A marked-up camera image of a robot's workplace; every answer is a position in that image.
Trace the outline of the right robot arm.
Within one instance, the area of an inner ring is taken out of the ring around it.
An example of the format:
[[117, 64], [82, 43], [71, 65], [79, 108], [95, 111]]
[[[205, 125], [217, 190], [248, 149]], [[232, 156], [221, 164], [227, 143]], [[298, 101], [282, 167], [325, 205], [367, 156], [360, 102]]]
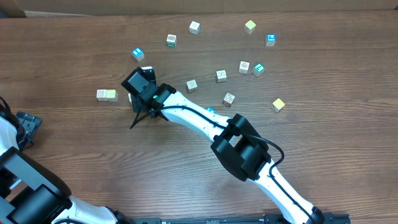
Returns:
[[212, 113], [188, 100], [168, 84], [157, 85], [152, 67], [137, 67], [121, 85], [130, 93], [137, 115], [133, 125], [150, 116], [181, 124], [211, 142], [221, 165], [235, 178], [256, 184], [289, 223], [323, 223], [322, 211], [301, 197], [277, 170], [279, 161], [268, 153], [275, 143], [264, 139], [240, 114], [233, 118]]

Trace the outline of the white X letter block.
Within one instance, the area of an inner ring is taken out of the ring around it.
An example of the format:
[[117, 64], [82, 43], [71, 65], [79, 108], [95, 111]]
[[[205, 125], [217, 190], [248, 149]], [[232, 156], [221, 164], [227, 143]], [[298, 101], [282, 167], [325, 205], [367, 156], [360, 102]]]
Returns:
[[132, 105], [132, 100], [131, 100], [131, 94], [130, 93], [128, 93], [128, 98], [129, 98], [130, 104]]

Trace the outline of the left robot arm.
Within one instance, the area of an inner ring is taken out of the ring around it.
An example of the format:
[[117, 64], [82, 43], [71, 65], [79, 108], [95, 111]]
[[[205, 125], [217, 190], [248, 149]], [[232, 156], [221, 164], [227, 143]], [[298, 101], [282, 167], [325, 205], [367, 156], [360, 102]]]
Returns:
[[64, 181], [22, 153], [38, 124], [1, 106], [1, 223], [130, 223], [72, 196]]

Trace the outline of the red letter white block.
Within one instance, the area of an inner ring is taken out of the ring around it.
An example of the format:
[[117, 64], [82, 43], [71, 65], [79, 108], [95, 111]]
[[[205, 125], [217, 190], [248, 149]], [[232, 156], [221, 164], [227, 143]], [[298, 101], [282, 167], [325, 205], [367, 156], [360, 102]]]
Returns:
[[98, 101], [107, 101], [106, 90], [97, 90], [96, 91], [96, 98], [97, 98]]

